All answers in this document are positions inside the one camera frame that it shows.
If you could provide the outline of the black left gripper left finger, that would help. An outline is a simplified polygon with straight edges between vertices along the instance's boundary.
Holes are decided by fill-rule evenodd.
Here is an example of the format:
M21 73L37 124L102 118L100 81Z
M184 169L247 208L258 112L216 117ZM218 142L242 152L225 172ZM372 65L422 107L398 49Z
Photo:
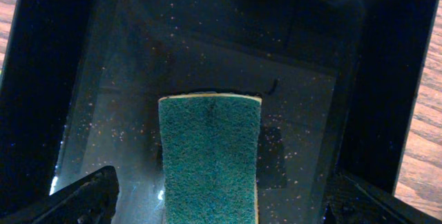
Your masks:
M1 224L111 224L119 182L105 166L54 194L1 219Z

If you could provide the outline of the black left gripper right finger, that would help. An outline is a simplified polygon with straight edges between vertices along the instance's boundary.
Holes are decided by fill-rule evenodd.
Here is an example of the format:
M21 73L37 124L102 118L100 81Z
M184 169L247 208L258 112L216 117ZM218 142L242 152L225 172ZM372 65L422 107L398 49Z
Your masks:
M441 224L439 219L352 174L336 174L327 181L322 222Z

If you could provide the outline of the yellow green scrub sponge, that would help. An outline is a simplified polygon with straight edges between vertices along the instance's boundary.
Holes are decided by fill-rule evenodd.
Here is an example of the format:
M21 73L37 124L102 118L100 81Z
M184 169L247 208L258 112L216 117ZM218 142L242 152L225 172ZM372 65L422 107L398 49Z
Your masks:
M165 223L258 223L261 104L232 93L159 99Z

